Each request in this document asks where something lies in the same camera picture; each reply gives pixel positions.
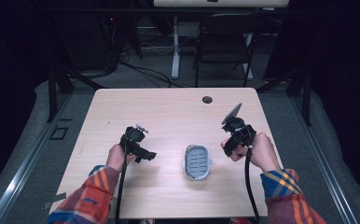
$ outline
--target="handheld controller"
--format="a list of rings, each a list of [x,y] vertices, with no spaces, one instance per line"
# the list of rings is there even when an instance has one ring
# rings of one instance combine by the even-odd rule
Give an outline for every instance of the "handheld controller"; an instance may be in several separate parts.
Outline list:
[[[133,154],[137,158],[135,162],[139,163],[141,160],[153,160],[157,153],[150,152],[142,147],[140,147],[139,143],[145,139],[145,135],[143,133],[148,133],[146,129],[144,129],[140,125],[136,125],[136,128],[132,126],[128,127],[125,133],[121,136],[121,140],[119,144],[124,149],[127,154]]]
[[[224,125],[222,127],[224,131],[231,133],[230,139],[223,147],[228,157],[237,146],[251,147],[256,136],[256,131],[250,124],[245,124],[243,119],[236,118],[241,106],[242,103],[236,105],[221,123]]]

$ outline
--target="dark curtain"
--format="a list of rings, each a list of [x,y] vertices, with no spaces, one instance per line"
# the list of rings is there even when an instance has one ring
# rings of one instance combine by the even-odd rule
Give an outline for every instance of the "dark curtain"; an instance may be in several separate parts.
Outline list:
[[[321,97],[342,158],[360,184],[360,1],[290,4],[290,11],[328,13],[306,21],[284,21],[265,78],[312,67],[312,89]]]

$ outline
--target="chair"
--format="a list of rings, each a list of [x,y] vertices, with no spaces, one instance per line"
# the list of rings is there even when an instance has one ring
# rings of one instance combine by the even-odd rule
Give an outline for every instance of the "chair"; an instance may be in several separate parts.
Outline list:
[[[204,18],[198,29],[197,45],[194,58],[195,87],[200,78],[200,63],[247,63],[243,86],[253,59],[254,47],[258,34],[264,29],[264,22],[256,15],[244,13],[214,14]],[[251,41],[246,45],[246,36]]]

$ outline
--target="sleeve cuff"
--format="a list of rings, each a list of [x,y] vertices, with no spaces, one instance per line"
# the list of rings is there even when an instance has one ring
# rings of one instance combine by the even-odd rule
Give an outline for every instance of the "sleeve cuff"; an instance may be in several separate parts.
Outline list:
[[[96,186],[104,191],[114,194],[119,179],[119,172],[112,167],[97,165],[90,171],[85,184]]]
[[[265,198],[302,194],[295,170],[282,169],[261,174]]]

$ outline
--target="hand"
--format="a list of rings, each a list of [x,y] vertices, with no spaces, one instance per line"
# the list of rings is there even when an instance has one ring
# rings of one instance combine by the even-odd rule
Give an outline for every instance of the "hand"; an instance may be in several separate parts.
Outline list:
[[[118,172],[122,172],[122,164],[124,163],[125,152],[122,150],[122,147],[119,144],[113,145],[108,153],[106,166],[110,166]],[[127,164],[130,164],[131,161],[136,159],[135,155],[128,154]]]
[[[227,141],[228,139],[221,142],[221,147],[224,147]],[[241,158],[239,155],[242,155],[242,157],[245,156],[247,154],[247,150],[247,147],[238,146],[232,151],[230,157],[233,161],[238,161]],[[259,133],[256,135],[253,142],[252,153],[250,162],[261,168],[262,172],[281,169],[276,157],[273,143],[265,133]]]

